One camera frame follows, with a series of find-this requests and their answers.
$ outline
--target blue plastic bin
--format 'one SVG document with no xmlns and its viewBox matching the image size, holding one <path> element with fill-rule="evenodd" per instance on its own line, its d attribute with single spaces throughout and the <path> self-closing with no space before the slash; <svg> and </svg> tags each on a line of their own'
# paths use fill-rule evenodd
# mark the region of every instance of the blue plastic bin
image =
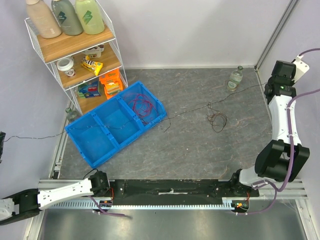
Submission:
<svg viewBox="0 0 320 240">
<path fill-rule="evenodd" d="M 154 107 L 146 117 L 139 118 L 144 110 L 140 103 L 135 105 L 137 113 L 133 111 L 133 99 L 137 94 L 143 94 Z M 166 115 L 162 103 L 137 81 L 70 123 L 65 130 L 86 162 L 96 168 L 160 123 Z"/>
</svg>

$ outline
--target wooden shelf board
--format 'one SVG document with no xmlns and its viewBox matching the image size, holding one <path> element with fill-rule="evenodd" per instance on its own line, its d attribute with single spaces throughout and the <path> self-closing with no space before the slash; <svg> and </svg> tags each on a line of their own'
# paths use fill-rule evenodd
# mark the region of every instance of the wooden shelf board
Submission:
<svg viewBox="0 0 320 240">
<path fill-rule="evenodd" d="M 77 95 L 77 99 L 83 114 L 90 112 L 92 109 L 98 107 L 100 104 L 103 104 L 105 101 L 107 101 L 107 97 L 103 89 L 101 90 L 101 96 L 80 98 Z"/>
<path fill-rule="evenodd" d="M 55 38 L 46 39 L 40 35 L 37 38 L 45 63 L 51 63 L 90 47 L 111 41 L 115 39 L 115 36 L 105 26 L 104 31 L 96 35 L 89 35 L 83 32 L 77 36 L 68 36 L 62 33 Z"/>
<path fill-rule="evenodd" d="M 94 78 L 95 75 L 93 72 L 87 70 L 81 66 L 81 60 L 85 57 L 83 53 L 78 53 L 74 55 L 74 70 L 75 76 L 69 77 L 63 72 L 59 71 L 59 76 L 64 88 L 68 88 L 72 85 L 76 85 L 86 81 L 88 79 Z M 109 43 L 104 44 L 104 51 L 101 54 L 101 57 L 93 59 L 93 61 L 103 63 L 103 67 L 99 72 L 99 75 L 105 74 L 113 69 L 120 68 L 121 63 L 118 60 L 116 54 L 112 50 Z"/>
</svg>

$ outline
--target marbled grey surface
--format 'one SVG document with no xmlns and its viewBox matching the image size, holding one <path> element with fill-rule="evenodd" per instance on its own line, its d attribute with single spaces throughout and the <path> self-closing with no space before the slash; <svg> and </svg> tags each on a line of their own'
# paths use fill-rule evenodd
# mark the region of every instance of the marbled grey surface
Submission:
<svg viewBox="0 0 320 240">
<path fill-rule="evenodd" d="M 172 118 L 230 95 L 226 81 L 232 71 L 145 69 L 126 73 L 129 85 L 143 82 Z M 254 69 L 244 69 L 243 75 L 236 92 L 258 85 Z M 272 136 L 260 87 L 233 94 L 212 107 L 228 118 L 222 132 L 212 130 L 207 107 L 180 114 L 156 125 L 98 169 L 111 179 L 229 179 L 239 168 L 253 166 Z M 81 179 L 90 170 L 68 139 L 60 178 Z"/>
</svg>

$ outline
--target container lid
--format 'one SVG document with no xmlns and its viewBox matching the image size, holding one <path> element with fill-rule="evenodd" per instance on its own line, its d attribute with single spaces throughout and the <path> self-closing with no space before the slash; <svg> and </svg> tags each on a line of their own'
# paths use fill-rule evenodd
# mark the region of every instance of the container lid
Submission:
<svg viewBox="0 0 320 240">
<path fill-rule="evenodd" d="M 56 66 L 59 71 L 65 72 L 74 66 L 74 61 L 70 57 L 65 57 L 63 59 L 58 60 Z"/>
<path fill-rule="evenodd" d="M 26 4 L 32 5 L 38 3 L 40 0 L 25 0 Z"/>
</svg>

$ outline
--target yellow snack package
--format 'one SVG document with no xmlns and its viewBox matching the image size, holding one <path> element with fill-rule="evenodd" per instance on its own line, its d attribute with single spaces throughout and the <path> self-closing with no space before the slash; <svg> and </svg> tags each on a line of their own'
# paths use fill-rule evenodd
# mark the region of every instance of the yellow snack package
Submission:
<svg viewBox="0 0 320 240">
<path fill-rule="evenodd" d="M 90 72 L 93 72 L 96 76 L 99 75 L 103 65 L 102 62 L 91 61 L 89 56 L 85 56 L 81 61 L 81 66 L 88 69 Z"/>
</svg>

